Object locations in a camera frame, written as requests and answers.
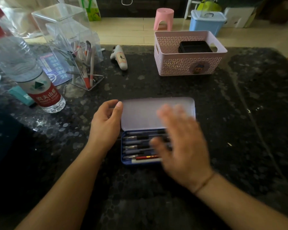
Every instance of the tile floor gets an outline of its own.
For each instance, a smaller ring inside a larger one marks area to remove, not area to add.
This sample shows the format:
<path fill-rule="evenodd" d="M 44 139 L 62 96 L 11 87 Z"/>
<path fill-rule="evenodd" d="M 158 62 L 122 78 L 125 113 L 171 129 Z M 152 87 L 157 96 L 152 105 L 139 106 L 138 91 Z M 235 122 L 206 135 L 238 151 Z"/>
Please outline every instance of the tile floor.
<path fill-rule="evenodd" d="M 190 20 L 174 19 L 173 31 L 188 31 Z M 103 18 L 91 22 L 101 44 L 154 45 L 154 18 Z M 159 30 L 166 30 L 161 24 Z M 273 47 L 288 57 L 288 28 L 255 20 L 249 28 L 222 28 L 217 37 L 224 46 Z M 44 38 L 27 42 L 45 42 Z"/>

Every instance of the plastic stool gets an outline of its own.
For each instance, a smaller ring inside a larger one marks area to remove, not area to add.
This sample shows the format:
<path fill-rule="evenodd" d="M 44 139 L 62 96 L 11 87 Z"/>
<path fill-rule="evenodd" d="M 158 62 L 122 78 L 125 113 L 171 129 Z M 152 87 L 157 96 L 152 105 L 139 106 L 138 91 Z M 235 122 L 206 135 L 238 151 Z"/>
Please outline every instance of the plastic stool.
<path fill-rule="evenodd" d="M 159 23 L 165 21 L 167 24 L 167 30 L 171 31 L 173 26 L 174 10 L 169 8 L 159 8 L 156 12 L 154 30 L 158 30 Z"/>

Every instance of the table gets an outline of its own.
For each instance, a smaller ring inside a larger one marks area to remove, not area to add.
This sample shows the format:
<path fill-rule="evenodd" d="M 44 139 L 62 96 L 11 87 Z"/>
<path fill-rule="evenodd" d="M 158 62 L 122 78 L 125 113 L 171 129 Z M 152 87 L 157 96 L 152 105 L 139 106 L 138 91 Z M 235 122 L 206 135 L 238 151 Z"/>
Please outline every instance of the table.
<path fill-rule="evenodd" d="M 153 46 L 123 46 L 126 72 L 110 62 L 112 47 L 105 48 L 105 79 L 90 92 L 69 82 L 58 86 L 67 104 L 56 114 L 20 104 L 6 93 L 13 83 L 4 77 L 0 82 L 0 105 L 28 127 L 19 139 L 22 150 L 0 167 L 0 229 L 14 228 L 77 157 L 100 104 L 146 97 L 192 97 L 213 168 L 288 215 L 286 58 L 269 48 L 228 48 L 212 75 L 160 77 Z M 44 45 L 32 49 L 37 54 L 49 50 Z M 160 165 L 124 166 L 118 139 L 98 173 L 83 221 L 87 228 L 227 227 Z"/>

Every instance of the pencil case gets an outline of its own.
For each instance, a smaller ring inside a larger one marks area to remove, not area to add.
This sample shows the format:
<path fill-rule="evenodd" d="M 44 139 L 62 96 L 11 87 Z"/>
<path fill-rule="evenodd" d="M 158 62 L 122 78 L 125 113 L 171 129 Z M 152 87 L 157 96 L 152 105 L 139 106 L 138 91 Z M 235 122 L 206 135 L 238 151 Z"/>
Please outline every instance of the pencil case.
<path fill-rule="evenodd" d="M 189 116 L 195 117 L 195 102 L 191 97 L 165 97 L 165 98 L 137 98 L 123 100 L 123 113 L 121 118 L 121 127 L 123 129 L 121 140 L 121 162 L 124 165 L 139 165 L 160 163 L 160 158 L 151 159 L 125 159 L 123 151 L 125 147 L 125 137 L 132 135 L 133 132 L 147 131 L 148 134 L 155 132 L 164 132 L 165 127 L 157 116 L 157 110 L 164 104 L 175 106 L 180 104 L 184 107 Z"/>

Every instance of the blue storage box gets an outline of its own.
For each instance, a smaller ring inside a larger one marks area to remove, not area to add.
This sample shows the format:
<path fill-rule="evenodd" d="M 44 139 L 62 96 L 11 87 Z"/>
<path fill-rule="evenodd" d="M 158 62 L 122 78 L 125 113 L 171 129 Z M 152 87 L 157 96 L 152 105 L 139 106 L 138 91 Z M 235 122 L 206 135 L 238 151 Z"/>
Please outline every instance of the blue storage box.
<path fill-rule="evenodd" d="M 157 110 L 164 104 L 175 106 L 180 104 L 189 116 L 195 117 L 195 102 L 191 97 L 165 97 L 165 98 L 139 98 L 123 100 L 123 113 L 121 127 L 123 129 L 121 141 L 121 161 L 124 165 L 137 165 L 160 163 L 160 158 L 145 160 L 124 159 L 123 140 L 128 132 L 132 131 L 157 131 L 164 129 L 157 116 Z"/>
<path fill-rule="evenodd" d="M 210 31 L 214 36 L 217 36 L 219 30 L 226 22 L 227 18 L 221 12 L 207 12 L 205 17 L 201 17 L 201 10 L 191 11 L 191 23 L 189 31 Z"/>

